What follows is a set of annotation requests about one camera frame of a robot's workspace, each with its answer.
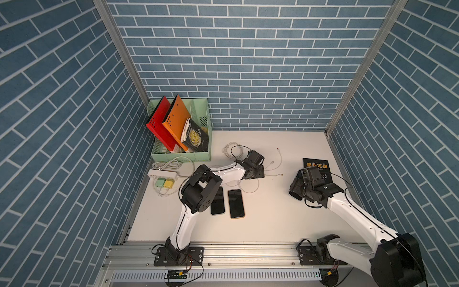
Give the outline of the phone with light blue case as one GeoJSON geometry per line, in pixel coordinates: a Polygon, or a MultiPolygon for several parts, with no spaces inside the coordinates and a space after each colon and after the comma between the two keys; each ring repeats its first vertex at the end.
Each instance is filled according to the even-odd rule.
{"type": "Polygon", "coordinates": [[[216,196],[210,206],[210,213],[212,215],[221,215],[225,213],[224,191],[219,187],[216,196]]]}

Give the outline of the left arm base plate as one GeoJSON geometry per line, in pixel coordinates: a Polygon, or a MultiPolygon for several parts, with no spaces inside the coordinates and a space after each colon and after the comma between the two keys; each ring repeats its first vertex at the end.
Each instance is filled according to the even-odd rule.
{"type": "Polygon", "coordinates": [[[171,247],[160,246],[154,252],[155,267],[192,266],[203,263],[204,247],[188,247],[182,251],[171,247]]]}

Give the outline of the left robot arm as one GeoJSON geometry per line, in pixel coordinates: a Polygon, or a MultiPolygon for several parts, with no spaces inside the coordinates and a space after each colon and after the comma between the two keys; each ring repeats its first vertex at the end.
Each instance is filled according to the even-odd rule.
{"type": "Polygon", "coordinates": [[[245,179],[264,178],[263,163],[264,157],[250,149],[246,158],[237,159],[227,166],[200,165],[182,183],[179,189],[182,210],[174,232],[165,243],[167,254],[175,263],[180,263],[186,257],[197,216],[211,206],[221,185],[245,179]]]}

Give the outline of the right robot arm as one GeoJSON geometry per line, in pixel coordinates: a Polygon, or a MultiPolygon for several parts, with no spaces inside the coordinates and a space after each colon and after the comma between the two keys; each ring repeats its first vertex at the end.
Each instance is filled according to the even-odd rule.
{"type": "Polygon", "coordinates": [[[309,208],[333,212],[369,246],[364,248],[329,234],[317,239],[309,250],[320,264],[350,264],[371,276],[380,287],[414,287],[427,282],[417,239],[374,218],[357,205],[345,189],[326,182],[318,167],[300,169],[290,185],[289,194],[304,200],[309,208]]]}

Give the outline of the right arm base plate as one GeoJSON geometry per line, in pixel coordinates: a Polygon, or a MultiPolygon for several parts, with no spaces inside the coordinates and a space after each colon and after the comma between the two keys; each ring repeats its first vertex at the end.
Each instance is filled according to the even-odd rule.
{"type": "Polygon", "coordinates": [[[336,261],[330,258],[320,259],[316,247],[301,245],[296,248],[301,265],[335,265],[336,261]]]}

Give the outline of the phone with pink case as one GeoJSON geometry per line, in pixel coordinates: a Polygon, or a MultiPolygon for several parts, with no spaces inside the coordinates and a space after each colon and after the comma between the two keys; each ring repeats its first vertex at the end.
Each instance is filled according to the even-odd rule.
{"type": "Polygon", "coordinates": [[[229,190],[228,192],[229,211],[232,219],[243,218],[245,209],[241,190],[229,190]]]}

